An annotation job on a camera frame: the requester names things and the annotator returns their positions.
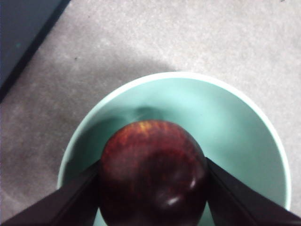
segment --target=floor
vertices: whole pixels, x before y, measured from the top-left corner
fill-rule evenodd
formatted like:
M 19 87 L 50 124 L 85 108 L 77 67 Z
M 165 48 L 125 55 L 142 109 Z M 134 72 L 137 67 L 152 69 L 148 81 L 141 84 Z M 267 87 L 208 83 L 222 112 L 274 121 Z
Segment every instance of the floor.
M 72 0 L 1 105 L 1 220 L 56 189 L 88 111 L 144 75 L 198 72 L 249 96 L 284 144 L 301 215 L 301 1 Z

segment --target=bowl rim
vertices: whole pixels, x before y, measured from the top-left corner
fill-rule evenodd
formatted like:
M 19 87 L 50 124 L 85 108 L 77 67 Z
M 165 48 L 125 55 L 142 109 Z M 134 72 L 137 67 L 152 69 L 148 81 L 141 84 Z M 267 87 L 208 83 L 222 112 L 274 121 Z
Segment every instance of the bowl rim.
M 66 169 L 66 163 L 68 162 L 70 155 L 72 153 L 72 148 L 75 144 L 75 141 L 79 137 L 81 131 L 86 126 L 87 122 L 90 121 L 94 115 L 101 109 L 103 106 L 105 106 L 108 102 L 110 102 L 113 98 L 117 97 L 118 95 L 124 93 L 125 91 L 136 87 L 138 85 L 156 81 L 156 80 L 162 80 L 162 79 L 193 79 L 198 81 L 204 81 L 210 84 L 213 84 L 215 86 L 218 86 L 231 94 L 235 95 L 239 99 L 241 99 L 243 102 L 245 102 L 262 120 L 262 122 L 265 124 L 265 126 L 268 128 L 269 132 L 271 133 L 277 149 L 280 153 L 281 161 L 284 167 L 284 174 L 285 174 L 285 208 L 287 210 L 291 207 L 291 196 L 292 196 L 292 188 L 291 188 L 291 176 L 290 176 L 290 169 L 288 165 L 287 156 L 285 154 L 285 150 L 283 147 L 283 144 L 280 140 L 280 137 L 278 133 L 276 132 L 276 129 L 272 125 L 272 123 L 269 121 L 265 113 L 244 93 L 239 91 L 238 89 L 232 87 L 231 85 L 218 80 L 216 78 L 199 74 L 199 73 L 192 73 L 192 72 L 164 72 L 164 73 L 156 73 L 151 74 L 147 76 L 140 77 L 138 79 L 135 79 L 133 81 L 130 81 L 119 88 L 115 89 L 111 93 L 109 93 L 107 96 L 105 96 L 102 100 L 100 100 L 90 111 L 89 113 L 84 117 L 84 119 L 80 122 L 79 126 L 76 128 L 75 132 L 73 133 L 67 148 L 64 152 L 59 173 L 58 173 L 58 181 L 57 181 L 57 188 L 60 188 L 63 185 L 63 174 Z

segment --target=red apple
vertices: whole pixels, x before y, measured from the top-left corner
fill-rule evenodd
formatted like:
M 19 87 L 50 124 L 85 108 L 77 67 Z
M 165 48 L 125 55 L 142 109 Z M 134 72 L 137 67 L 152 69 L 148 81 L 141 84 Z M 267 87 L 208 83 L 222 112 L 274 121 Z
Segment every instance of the red apple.
M 195 226 L 206 203 L 207 164 L 177 124 L 126 125 L 100 159 L 100 210 L 108 226 Z

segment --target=apple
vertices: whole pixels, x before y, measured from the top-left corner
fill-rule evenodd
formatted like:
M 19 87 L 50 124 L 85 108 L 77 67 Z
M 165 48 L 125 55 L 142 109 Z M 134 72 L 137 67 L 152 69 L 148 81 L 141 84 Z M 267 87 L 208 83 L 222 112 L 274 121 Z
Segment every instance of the apple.
M 204 154 L 179 125 L 138 121 L 106 143 L 100 210 L 108 226 L 196 226 L 208 184 Z

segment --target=bowl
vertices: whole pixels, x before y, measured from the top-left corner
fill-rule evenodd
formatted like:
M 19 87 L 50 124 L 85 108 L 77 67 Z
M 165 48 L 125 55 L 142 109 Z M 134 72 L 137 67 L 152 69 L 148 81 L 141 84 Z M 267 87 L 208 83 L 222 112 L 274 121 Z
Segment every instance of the bowl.
M 77 127 L 67 146 L 58 187 L 97 161 L 105 143 L 118 129 L 146 119 L 179 124 L 200 144 L 206 157 L 289 209 L 289 167 L 271 122 L 230 85 L 187 72 L 141 77 L 101 100 Z M 94 225 L 106 225 L 99 211 Z M 198 225 L 214 225 L 208 205 Z

